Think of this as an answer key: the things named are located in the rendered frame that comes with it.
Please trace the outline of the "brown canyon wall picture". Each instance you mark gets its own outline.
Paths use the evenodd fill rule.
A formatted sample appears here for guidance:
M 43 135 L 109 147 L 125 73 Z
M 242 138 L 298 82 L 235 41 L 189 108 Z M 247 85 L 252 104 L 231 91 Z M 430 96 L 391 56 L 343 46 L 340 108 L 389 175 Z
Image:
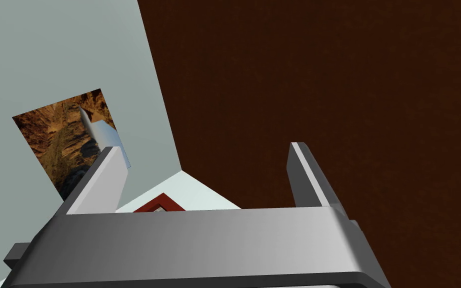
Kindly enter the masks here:
M 63 200 L 105 147 L 125 151 L 101 89 L 12 119 Z

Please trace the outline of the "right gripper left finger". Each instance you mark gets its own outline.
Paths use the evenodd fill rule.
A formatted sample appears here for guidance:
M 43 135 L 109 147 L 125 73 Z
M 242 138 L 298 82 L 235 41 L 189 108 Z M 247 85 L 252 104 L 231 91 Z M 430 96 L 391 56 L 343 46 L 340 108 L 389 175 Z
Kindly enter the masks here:
M 104 148 L 56 214 L 114 213 L 127 176 L 128 168 L 121 148 Z

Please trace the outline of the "red framed picture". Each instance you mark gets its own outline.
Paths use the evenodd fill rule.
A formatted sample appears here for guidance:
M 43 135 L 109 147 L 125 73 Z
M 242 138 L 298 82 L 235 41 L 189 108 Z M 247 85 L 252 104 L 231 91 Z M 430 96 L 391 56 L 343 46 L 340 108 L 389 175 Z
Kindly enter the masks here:
M 173 201 L 168 195 L 162 193 L 153 198 L 146 204 L 134 210 L 134 213 L 148 213 L 148 212 L 171 212 L 171 211 L 185 211 L 179 204 Z

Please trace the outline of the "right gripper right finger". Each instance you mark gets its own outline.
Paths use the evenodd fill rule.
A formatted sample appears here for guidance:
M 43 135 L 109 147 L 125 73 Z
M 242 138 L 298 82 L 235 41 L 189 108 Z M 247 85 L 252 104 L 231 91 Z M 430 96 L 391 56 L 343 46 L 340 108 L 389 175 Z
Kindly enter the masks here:
M 286 171 L 295 207 L 331 207 L 346 217 L 343 205 L 304 142 L 290 143 Z

